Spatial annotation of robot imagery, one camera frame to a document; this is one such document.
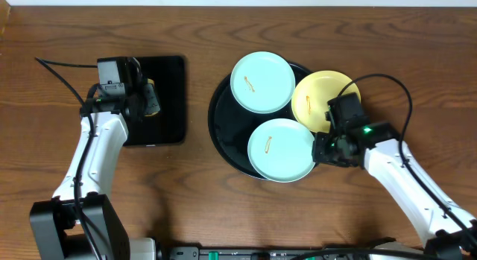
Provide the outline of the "yellow green sponge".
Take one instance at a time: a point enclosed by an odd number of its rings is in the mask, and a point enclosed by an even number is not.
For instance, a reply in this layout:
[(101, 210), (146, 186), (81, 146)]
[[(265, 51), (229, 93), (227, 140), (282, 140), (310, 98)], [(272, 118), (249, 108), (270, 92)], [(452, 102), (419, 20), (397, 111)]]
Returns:
[(145, 97), (145, 116), (154, 116), (160, 110), (159, 97), (155, 90), (155, 83), (151, 79), (147, 79), (147, 83), (143, 86), (143, 92)]

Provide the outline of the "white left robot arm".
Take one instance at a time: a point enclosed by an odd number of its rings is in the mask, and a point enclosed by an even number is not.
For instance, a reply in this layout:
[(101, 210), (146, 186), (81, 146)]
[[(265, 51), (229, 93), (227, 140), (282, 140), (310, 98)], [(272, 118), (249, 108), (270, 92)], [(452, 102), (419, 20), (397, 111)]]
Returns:
[(152, 80), (133, 89), (95, 84), (80, 108), (78, 146), (50, 200), (35, 202), (29, 219), (41, 259), (157, 259), (152, 238), (129, 238), (109, 195), (127, 120), (159, 112)]

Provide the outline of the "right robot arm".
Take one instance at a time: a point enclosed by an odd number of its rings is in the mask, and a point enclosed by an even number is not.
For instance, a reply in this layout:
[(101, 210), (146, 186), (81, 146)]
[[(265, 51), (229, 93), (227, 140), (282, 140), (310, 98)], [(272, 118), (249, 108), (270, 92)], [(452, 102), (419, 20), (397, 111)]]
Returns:
[(387, 122), (339, 133), (318, 132), (312, 148), (318, 164), (360, 167), (378, 180), (410, 220), (427, 253), (476, 256), (476, 218), (457, 205), (418, 164)]

